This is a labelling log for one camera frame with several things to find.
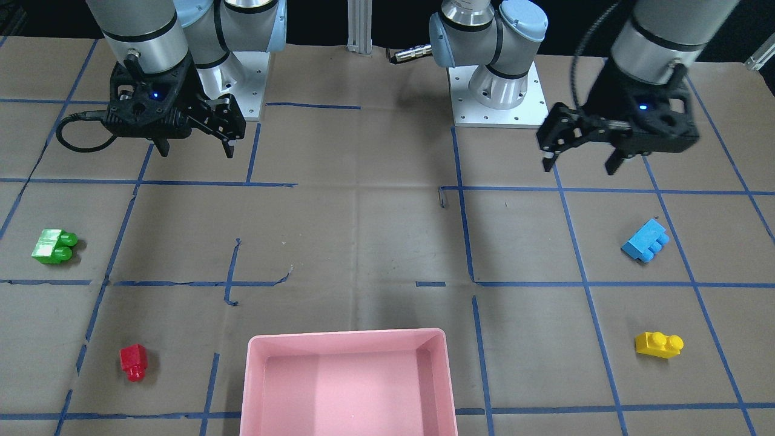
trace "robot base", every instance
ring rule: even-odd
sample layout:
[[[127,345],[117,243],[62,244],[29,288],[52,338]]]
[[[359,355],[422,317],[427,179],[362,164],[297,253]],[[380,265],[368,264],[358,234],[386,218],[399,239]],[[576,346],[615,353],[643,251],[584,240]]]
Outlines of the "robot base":
[[[236,97],[246,121],[260,121],[269,76],[270,54],[263,51],[235,51],[234,55],[242,64],[239,66],[241,71],[235,73],[238,77],[244,77],[234,86],[221,88],[220,80],[213,78],[212,73],[203,73],[203,70],[198,71],[199,77],[211,99],[217,99],[219,95],[228,92]]]
[[[488,108],[471,95],[468,90],[468,82],[476,69],[476,66],[447,69],[455,126],[537,129],[543,124],[543,120],[549,115],[549,110],[546,108],[546,100],[543,97],[536,64],[530,66],[528,91],[525,93],[522,104],[514,109],[506,110]]]

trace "red toy block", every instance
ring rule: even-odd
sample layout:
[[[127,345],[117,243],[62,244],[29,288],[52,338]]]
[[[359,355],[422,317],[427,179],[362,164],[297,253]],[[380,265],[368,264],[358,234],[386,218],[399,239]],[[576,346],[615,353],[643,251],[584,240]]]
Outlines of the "red toy block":
[[[121,370],[126,372],[126,378],[130,382],[139,382],[145,378],[145,370],[148,368],[148,357],[145,347],[140,344],[130,345],[122,348],[119,352],[121,357]]]

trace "black cable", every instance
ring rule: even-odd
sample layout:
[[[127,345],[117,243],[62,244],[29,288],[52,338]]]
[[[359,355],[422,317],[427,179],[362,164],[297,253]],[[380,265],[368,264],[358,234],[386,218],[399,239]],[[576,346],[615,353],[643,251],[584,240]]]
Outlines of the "black cable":
[[[88,110],[86,112],[78,112],[78,113],[65,116],[62,119],[62,121],[60,121],[59,126],[57,126],[57,139],[62,145],[64,145],[65,148],[67,148],[68,150],[75,151],[76,153],[94,153],[95,151],[104,150],[105,148],[108,148],[110,144],[113,144],[113,141],[117,137],[116,135],[112,135],[110,139],[108,139],[101,145],[98,145],[97,147],[91,147],[91,148],[75,147],[73,144],[70,144],[69,142],[67,142],[62,136],[62,129],[64,129],[64,127],[67,124],[70,124],[74,121],[102,121],[104,118],[105,118],[104,110]]]
[[[579,97],[576,93],[576,64],[578,64],[579,56],[581,56],[581,54],[584,52],[584,49],[587,48],[589,40],[592,38],[592,35],[598,31],[598,27],[600,27],[605,19],[611,15],[611,12],[614,12],[614,9],[616,9],[616,6],[619,6],[619,3],[621,3],[621,0],[618,0],[616,3],[611,5],[608,9],[605,10],[605,12],[603,12],[602,15],[598,17],[594,24],[592,24],[592,26],[584,34],[584,37],[581,38],[579,46],[576,48],[576,52],[573,53],[574,59],[570,63],[570,94],[573,96],[573,107],[575,109],[579,109]]]

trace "black background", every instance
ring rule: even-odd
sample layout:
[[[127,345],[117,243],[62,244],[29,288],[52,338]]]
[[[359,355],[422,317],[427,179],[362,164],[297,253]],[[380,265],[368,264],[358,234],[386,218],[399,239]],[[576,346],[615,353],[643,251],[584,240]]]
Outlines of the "black background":
[[[533,0],[549,17],[549,32],[540,54],[572,54],[590,24],[614,0]],[[497,6],[501,0],[494,0]],[[102,35],[83,0],[22,0],[29,21],[23,36],[100,38]],[[374,0],[374,45],[409,48],[428,43],[428,18],[441,0]],[[584,54],[607,56],[633,0],[622,0]],[[775,33],[775,1],[741,0],[700,61],[743,62]],[[347,42],[347,0],[288,0],[288,42],[302,45],[344,45]],[[775,61],[762,74],[775,90]]]

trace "pink bin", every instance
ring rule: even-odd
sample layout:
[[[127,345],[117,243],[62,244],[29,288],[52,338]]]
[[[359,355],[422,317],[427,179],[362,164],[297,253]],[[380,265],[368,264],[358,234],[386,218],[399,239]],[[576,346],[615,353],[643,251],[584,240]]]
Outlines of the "pink bin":
[[[457,436],[444,332],[256,336],[240,436]]]

